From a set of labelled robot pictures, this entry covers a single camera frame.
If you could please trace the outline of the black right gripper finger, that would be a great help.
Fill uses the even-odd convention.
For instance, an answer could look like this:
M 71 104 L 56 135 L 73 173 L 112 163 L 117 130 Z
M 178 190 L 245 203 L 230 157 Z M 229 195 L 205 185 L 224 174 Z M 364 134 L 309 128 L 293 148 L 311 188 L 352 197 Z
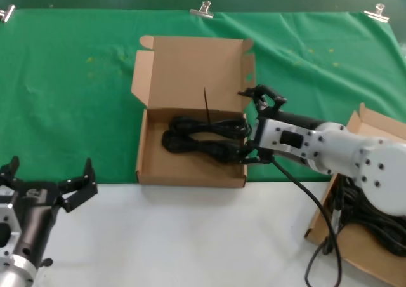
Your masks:
M 287 103 L 287 99 L 279 94 L 276 90 L 264 84 L 257 85 L 253 88 L 246 88 L 244 91 L 239 91 L 239 95 L 249 97 L 253 100 L 258 113 L 269 108 L 266 98 L 273 101 L 271 111 L 278 112 L 281 106 Z
M 270 164 L 274 161 L 274 150 L 259 147 L 248 140 L 240 149 L 240 164 Z

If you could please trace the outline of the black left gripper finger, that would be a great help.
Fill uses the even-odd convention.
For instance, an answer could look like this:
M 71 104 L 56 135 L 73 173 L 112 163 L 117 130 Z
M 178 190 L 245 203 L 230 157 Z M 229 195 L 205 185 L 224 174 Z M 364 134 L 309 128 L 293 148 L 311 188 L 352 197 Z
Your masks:
M 58 183 L 58 204 L 70 213 L 98 193 L 96 174 L 90 158 L 87 158 L 83 174 Z
M 16 189 L 19 186 L 19 180 L 15 177 L 19 166 L 20 160 L 18 156 L 13 156 L 9 163 L 1 166 L 1 186 L 6 186 L 10 189 Z

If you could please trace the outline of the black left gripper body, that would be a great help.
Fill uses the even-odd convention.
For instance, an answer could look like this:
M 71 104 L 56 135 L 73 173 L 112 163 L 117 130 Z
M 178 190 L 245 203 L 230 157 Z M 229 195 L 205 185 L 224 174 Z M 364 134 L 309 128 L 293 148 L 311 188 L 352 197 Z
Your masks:
M 21 234 L 14 254 L 30 262 L 41 262 L 59 210 L 60 190 L 54 182 L 18 182 L 14 209 Z

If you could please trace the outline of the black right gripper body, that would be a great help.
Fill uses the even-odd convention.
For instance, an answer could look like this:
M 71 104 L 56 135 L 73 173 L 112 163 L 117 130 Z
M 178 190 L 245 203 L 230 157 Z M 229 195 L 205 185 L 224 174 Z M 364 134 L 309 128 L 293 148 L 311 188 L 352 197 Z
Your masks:
M 258 113 L 258 119 L 272 119 L 287 124 L 299 126 L 308 130 L 315 130 L 321 125 L 320 119 L 314 119 L 311 117 L 301 116 L 290 112 L 284 112 L 281 110 L 275 111 L 273 109 L 263 109 Z

